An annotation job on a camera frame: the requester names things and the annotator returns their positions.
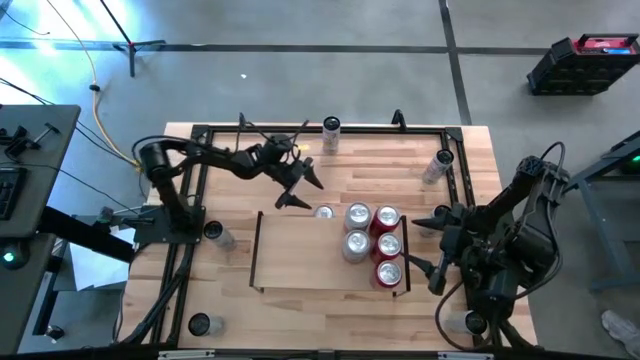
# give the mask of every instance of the paper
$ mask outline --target paper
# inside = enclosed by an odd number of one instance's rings
[[[132,245],[135,233],[135,229],[111,228],[111,235]],[[76,244],[70,244],[69,247],[77,290],[83,290],[89,286],[100,287],[116,284],[127,281],[129,278],[129,264]]]

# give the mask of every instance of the wooden table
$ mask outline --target wooden table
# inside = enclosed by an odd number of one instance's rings
[[[165,134],[188,138],[193,123],[169,123]],[[477,204],[486,204],[501,191],[489,130],[484,126],[462,127],[468,166]],[[243,134],[240,148],[262,138]],[[218,147],[235,147],[235,134],[216,134]],[[337,156],[322,156],[317,134],[301,134],[298,144],[303,156],[314,159],[318,177],[325,186],[319,190],[301,182],[296,194],[311,206],[330,204],[338,213],[355,201],[376,206],[396,206],[408,219],[424,217],[439,204],[449,204],[443,180],[426,186],[420,175],[440,149],[436,136],[428,135],[345,135]],[[180,155],[173,154],[172,160]],[[454,164],[459,198],[464,199],[459,164]],[[195,189],[197,176],[192,177]],[[179,188],[180,178],[175,179]],[[336,349],[336,350],[445,350],[451,347],[441,338],[434,324],[434,311],[441,297],[431,294],[423,273],[411,265],[411,292],[397,299],[388,293],[345,292],[305,289],[265,289],[264,294],[249,287],[252,243],[258,211],[268,214],[309,214],[308,210],[276,210],[274,203],[282,189],[264,175],[244,181],[230,172],[211,168],[207,177],[204,206],[207,219],[225,224],[238,241],[226,253],[206,238],[196,247],[180,334],[181,348],[244,349]],[[152,192],[149,203],[158,204]],[[411,253],[437,261],[439,238],[422,238],[418,227],[409,224]],[[124,296],[124,322],[120,337],[126,337],[147,313],[158,296],[167,246],[148,246],[131,266]],[[181,259],[178,254],[176,267]],[[447,290],[460,279],[452,268],[447,274]],[[164,340],[169,332],[174,303],[164,322]],[[447,313],[466,310],[463,291],[447,302]],[[194,337],[187,330],[189,318],[198,312],[223,316],[224,336]],[[516,303],[512,324],[532,343],[536,337],[527,299]],[[471,338],[452,335],[470,346]]]

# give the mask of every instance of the gray floor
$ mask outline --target gray floor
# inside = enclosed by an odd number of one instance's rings
[[[120,40],[94,1],[60,3],[59,10],[83,39]],[[108,1],[135,40],[169,43],[444,46],[437,0],[184,0]],[[458,46],[548,47],[585,32],[634,32],[634,0],[450,0]],[[14,0],[9,12],[49,38],[73,39],[44,1]],[[0,19],[0,41],[33,38]],[[138,76],[117,52],[91,52],[103,87],[100,114],[128,153],[136,139],[162,133],[168,121],[233,121],[239,111],[256,121],[298,122],[336,115],[347,122],[386,123],[401,108],[412,124],[460,124],[447,54],[140,53]],[[634,105],[640,71],[633,69],[593,98],[528,95],[525,75],[536,56],[460,56],[462,80],[474,125],[488,125],[503,184],[518,161],[549,144],[567,145],[565,166],[575,172],[613,143],[638,130]],[[79,104],[91,115],[90,68],[80,51],[0,50],[0,76],[56,103]],[[0,88],[4,103],[31,102]],[[142,197],[137,175],[75,136],[63,168],[129,206]],[[72,201],[68,194],[81,201]],[[68,213],[95,213],[108,199],[60,176],[50,204]],[[640,324],[638,289],[592,294],[592,280],[610,275],[582,200],[569,194],[558,214],[565,265],[531,296],[540,344],[554,350],[626,357],[599,324],[612,308]],[[68,329],[58,344],[25,336],[21,351],[79,348],[109,341],[117,293],[65,294],[54,322]]]

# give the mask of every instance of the tripod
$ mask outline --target tripod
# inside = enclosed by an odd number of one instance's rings
[[[127,44],[126,44],[127,48],[126,49],[124,47],[122,47],[121,44],[119,44],[119,43],[114,43],[113,47],[116,50],[119,50],[119,51],[128,51],[128,53],[129,53],[129,75],[131,77],[135,77],[136,76],[136,65],[135,65],[135,62],[134,62],[134,58],[136,56],[136,52],[138,52],[143,46],[146,46],[146,45],[159,45],[159,44],[166,44],[167,42],[164,41],[164,40],[142,41],[142,42],[138,42],[138,43],[131,42],[131,40],[127,36],[127,33],[124,32],[124,29],[122,28],[122,26],[120,26],[120,23],[118,23],[118,20],[116,20],[116,17],[113,16],[113,14],[111,13],[111,10],[109,10],[109,7],[107,6],[107,4],[104,3],[104,0],[100,0],[100,3],[102,4],[102,6],[104,6],[105,10],[107,10],[107,12],[109,13],[109,16],[111,17],[111,20],[113,20],[113,22],[118,27],[118,30],[120,30],[120,33],[122,34],[122,36],[127,41]]]

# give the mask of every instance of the can lid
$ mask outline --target can lid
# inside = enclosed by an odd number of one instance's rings
[[[441,163],[449,165],[453,162],[453,153],[451,152],[451,150],[442,149],[436,153],[436,158]]]
[[[204,226],[204,236],[206,236],[207,239],[215,240],[222,235],[223,229],[224,227],[219,221],[209,221]]]
[[[353,230],[347,234],[347,247],[357,254],[366,253],[369,250],[369,236],[364,231]]]
[[[400,214],[398,213],[398,210],[396,210],[396,208],[394,208],[393,206],[388,205],[378,209],[377,216],[380,222],[387,226],[393,226],[400,220]]]
[[[436,206],[435,209],[433,209],[433,215],[440,216],[446,213],[447,211],[451,211],[451,208],[448,207],[447,205],[438,205]]]
[[[206,335],[211,326],[211,320],[205,313],[197,313],[189,319],[189,332],[193,336]]]
[[[378,248],[385,255],[396,255],[400,253],[400,240],[392,233],[382,234],[378,239]]]
[[[330,131],[335,131],[340,128],[340,119],[335,116],[329,116],[322,122],[322,125]]]
[[[315,217],[321,218],[332,218],[333,217],[333,209],[328,205],[320,205],[316,209],[314,213]]]
[[[393,261],[383,261],[378,265],[378,279],[385,285],[395,285],[400,282],[402,271]]]
[[[347,216],[356,223],[366,223],[371,218],[371,210],[363,203],[355,203],[349,207]]]
[[[472,334],[481,335],[487,330],[487,321],[475,311],[469,311],[464,318],[467,329]]]

